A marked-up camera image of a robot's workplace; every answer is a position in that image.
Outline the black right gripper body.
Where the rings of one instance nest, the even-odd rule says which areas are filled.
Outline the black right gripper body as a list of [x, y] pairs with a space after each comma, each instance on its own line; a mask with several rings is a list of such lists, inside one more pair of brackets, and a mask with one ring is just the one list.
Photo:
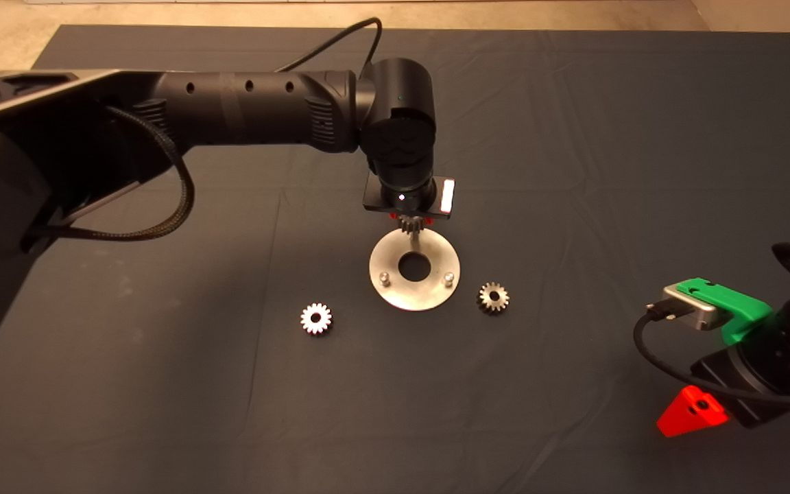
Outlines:
[[693, 377], [766, 398], [790, 398], [790, 300], [740, 342], [702, 357]]

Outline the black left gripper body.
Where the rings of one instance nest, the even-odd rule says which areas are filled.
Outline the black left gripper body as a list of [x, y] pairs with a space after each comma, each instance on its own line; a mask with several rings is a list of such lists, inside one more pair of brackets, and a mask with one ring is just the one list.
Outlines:
[[374, 174], [368, 175], [363, 207], [386, 215], [448, 219], [453, 210], [455, 179], [433, 176], [410, 190], [386, 187]]

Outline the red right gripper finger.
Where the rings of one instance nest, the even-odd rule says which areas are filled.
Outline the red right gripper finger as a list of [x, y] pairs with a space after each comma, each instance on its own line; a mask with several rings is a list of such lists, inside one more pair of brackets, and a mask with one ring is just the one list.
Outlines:
[[727, 410], [702, 388], [683, 387], [656, 419], [656, 428], [667, 438], [692, 434], [730, 421]]

